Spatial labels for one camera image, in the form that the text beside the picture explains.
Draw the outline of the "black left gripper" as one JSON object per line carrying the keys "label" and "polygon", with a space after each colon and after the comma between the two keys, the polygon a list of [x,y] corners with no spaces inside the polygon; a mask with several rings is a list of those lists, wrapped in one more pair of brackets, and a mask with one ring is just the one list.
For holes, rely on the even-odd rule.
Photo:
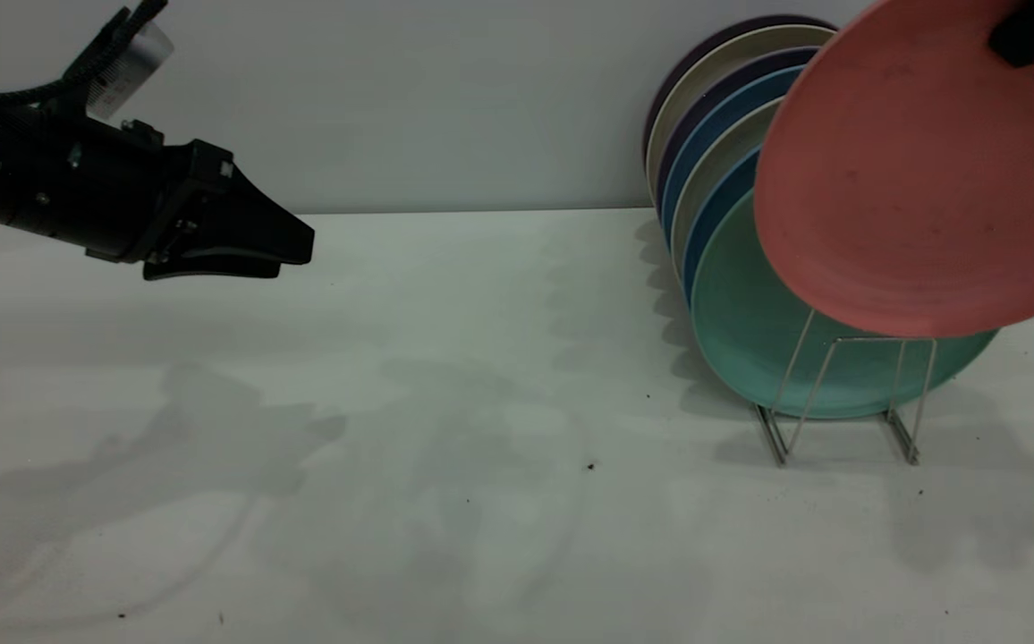
{"label": "black left gripper", "polygon": [[[166,144],[149,123],[82,122],[68,152],[68,241],[96,259],[142,260],[142,278],[275,280],[313,257],[314,231],[235,168],[227,149],[202,140]],[[171,221],[189,231],[177,253],[154,253]]]}

